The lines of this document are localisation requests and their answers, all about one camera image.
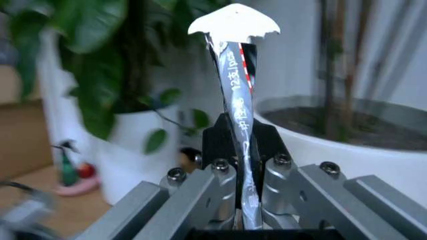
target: plastic wrapper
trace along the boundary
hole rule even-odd
[[[195,32],[205,33],[221,82],[238,167],[243,168],[241,208],[244,228],[261,229],[260,198],[254,183],[250,154],[254,123],[252,92],[257,58],[256,47],[250,41],[251,37],[280,33],[280,28],[261,12],[234,3],[196,19],[188,28],[188,34]]]
[[[245,58],[244,46],[256,48],[253,44],[231,41],[221,41],[218,47],[214,46],[209,36],[206,39],[218,70],[224,108],[228,113],[239,166],[244,170],[241,192],[243,224],[245,229],[260,229],[262,227],[260,198],[252,175],[250,155],[250,139],[254,123],[252,91],[255,78],[250,76],[248,65],[253,66],[254,62]]]

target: white plant pot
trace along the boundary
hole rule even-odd
[[[299,167],[330,161],[339,165],[347,179],[376,175],[427,208],[427,152],[355,146],[324,140],[277,126],[262,116],[262,113],[287,107],[284,100],[259,100],[255,104],[254,117],[276,127]]]
[[[177,121],[177,105],[159,111]],[[167,140],[159,151],[145,155],[146,140],[157,128],[167,131]],[[179,129],[154,111],[118,114],[109,141],[93,138],[102,193],[111,205],[141,181],[158,184],[170,168],[178,165]]]

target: cable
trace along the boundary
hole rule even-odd
[[[0,187],[13,187],[21,189],[22,191],[27,192],[29,194],[35,191],[35,189],[32,187],[14,181],[0,181]]]

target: red and white stripe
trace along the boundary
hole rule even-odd
[[[246,75],[246,81],[247,81],[247,84],[249,85],[250,93],[252,93],[251,79],[249,78],[248,69],[246,68],[245,55],[243,54],[243,48],[241,43],[238,44],[238,48],[240,49],[240,56],[241,56],[241,60],[243,61],[243,69],[244,69],[244,74]]]

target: hex socket screw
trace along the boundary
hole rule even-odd
[[[340,166],[338,166],[338,164],[334,162],[324,161],[320,164],[319,167],[334,179],[337,179],[340,176],[340,172],[341,172]]]
[[[274,156],[274,164],[275,165],[279,165],[279,166],[286,166],[289,167],[292,164],[291,158],[289,157],[289,155],[284,154],[284,153],[277,153]]]
[[[181,184],[187,177],[187,173],[181,167],[174,167],[167,172],[167,181],[170,184]]]
[[[226,173],[229,170],[229,162],[224,158],[217,158],[212,163],[212,169]]]

